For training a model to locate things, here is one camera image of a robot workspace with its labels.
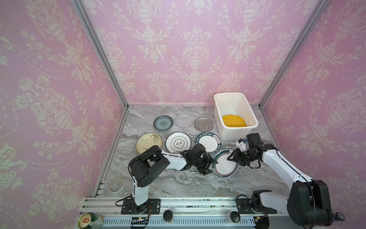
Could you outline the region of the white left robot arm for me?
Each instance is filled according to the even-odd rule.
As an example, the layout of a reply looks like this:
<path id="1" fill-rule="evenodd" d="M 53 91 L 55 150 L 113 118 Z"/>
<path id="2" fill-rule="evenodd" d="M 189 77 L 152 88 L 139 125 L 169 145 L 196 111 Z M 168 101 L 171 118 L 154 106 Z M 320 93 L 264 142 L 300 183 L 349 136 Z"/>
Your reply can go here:
<path id="1" fill-rule="evenodd" d="M 206 176 L 213 172 L 210 169 L 212 164 L 217 164 L 217 161 L 206 152 L 202 144 L 175 153 L 167 153 L 154 145 L 133 158 L 128 165 L 133 179 L 132 200 L 137 207 L 145 205 L 149 199 L 149 185 L 167 169 L 186 171 L 195 167 L 200 174 Z"/>

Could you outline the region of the white plate green text rim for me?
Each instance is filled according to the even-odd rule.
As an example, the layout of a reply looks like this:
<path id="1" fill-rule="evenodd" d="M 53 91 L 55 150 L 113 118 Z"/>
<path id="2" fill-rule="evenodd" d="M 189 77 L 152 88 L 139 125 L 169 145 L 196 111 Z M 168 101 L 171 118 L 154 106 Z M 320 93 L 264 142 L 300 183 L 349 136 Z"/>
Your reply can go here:
<path id="1" fill-rule="evenodd" d="M 205 147 L 205 150 L 209 154 L 216 154 L 220 151 L 222 141 L 218 135 L 212 132 L 202 132 L 200 133 L 196 139 L 196 144 L 201 144 Z"/>

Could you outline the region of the white plate green red rim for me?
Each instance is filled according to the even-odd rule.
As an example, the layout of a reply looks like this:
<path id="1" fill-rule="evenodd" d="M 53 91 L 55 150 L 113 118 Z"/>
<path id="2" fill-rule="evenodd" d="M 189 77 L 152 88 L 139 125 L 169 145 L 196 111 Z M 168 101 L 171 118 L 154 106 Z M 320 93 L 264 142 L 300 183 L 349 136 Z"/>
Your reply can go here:
<path id="1" fill-rule="evenodd" d="M 217 164 L 212 164 L 212 171 L 215 176 L 219 178 L 231 177 L 239 168 L 237 162 L 229 161 L 228 157 L 233 151 L 229 149 L 222 150 L 214 156 L 214 160 Z"/>

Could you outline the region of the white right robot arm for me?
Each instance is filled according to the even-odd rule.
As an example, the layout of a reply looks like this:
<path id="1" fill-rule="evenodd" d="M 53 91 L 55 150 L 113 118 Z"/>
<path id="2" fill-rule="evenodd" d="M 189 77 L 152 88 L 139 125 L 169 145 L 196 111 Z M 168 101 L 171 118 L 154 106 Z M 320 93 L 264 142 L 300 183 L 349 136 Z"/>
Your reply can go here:
<path id="1" fill-rule="evenodd" d="M 251 162 L 268 165 L 288 186 L 289 196 L 270 190 L 253 192 L 252 209 L 262 212 L 274 209 L 290 216 L 298 226 L 310 229 L 314 226 L 330 226 L 333 222 L 330 195 L 327 184 L 314 180 L 289 162 L 272 144 L 263 143 L 258 133 L 247 135 L 236 142 L 237 148 L 229 160 L 249 167 Z"/>

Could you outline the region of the yellow polka dot plate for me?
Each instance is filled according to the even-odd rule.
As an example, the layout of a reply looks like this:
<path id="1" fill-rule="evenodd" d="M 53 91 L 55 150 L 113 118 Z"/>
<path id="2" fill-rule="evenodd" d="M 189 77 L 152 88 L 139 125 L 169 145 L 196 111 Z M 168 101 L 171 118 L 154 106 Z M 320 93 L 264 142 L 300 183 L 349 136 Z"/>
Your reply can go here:
<path id="1" fill-rule="evenodd" d="M 246 127 L 246 122 L 243 118 L 237 115 L 229 114 L 222 117 L 225 126 L 227 127 Z"/>

